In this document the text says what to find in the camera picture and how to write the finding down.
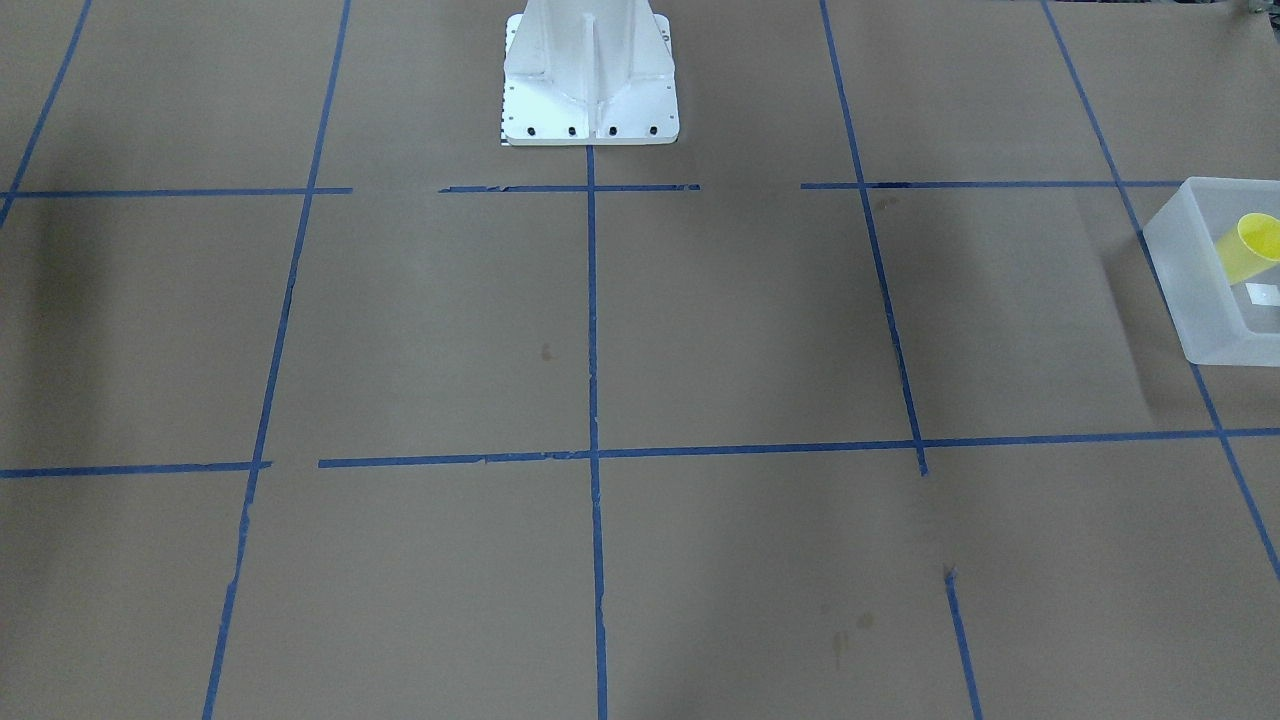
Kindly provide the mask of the yellow plastic cup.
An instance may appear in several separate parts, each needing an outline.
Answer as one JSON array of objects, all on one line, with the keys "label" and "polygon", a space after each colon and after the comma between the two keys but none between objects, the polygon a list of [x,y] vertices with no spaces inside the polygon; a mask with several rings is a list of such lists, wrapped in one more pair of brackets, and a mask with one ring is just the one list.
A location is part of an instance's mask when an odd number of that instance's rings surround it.
[{"label": "yellow plastic cup", "polygon": [[1215,241],[1226,282],[1239,284],[1279,264],[1279,219],[1248,213]]}]

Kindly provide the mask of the clear plastic bin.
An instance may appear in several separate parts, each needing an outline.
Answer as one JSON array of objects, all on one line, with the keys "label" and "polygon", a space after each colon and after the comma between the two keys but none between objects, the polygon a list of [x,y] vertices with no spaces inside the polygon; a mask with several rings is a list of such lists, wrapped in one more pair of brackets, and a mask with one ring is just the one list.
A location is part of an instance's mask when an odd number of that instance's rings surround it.
[{"label": "clear plastic bin", "polygon": [[1275,179],[1192,177],[1144,225],[1160,288],[1188,361],[1276,366],[1277,266],[1233,283],[1216,249],[1249,213],[1276,217]]}]

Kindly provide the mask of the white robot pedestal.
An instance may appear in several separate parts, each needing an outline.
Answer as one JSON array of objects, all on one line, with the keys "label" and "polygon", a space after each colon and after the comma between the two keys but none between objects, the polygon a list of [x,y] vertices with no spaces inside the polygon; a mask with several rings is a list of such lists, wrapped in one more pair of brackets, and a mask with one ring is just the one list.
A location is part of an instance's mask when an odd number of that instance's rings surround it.
[{"label": "white robot pedestal", "polygon": [[671,24],[649,1],[529,1],[507,18],[504,41],[502,143],[678,140]]}]

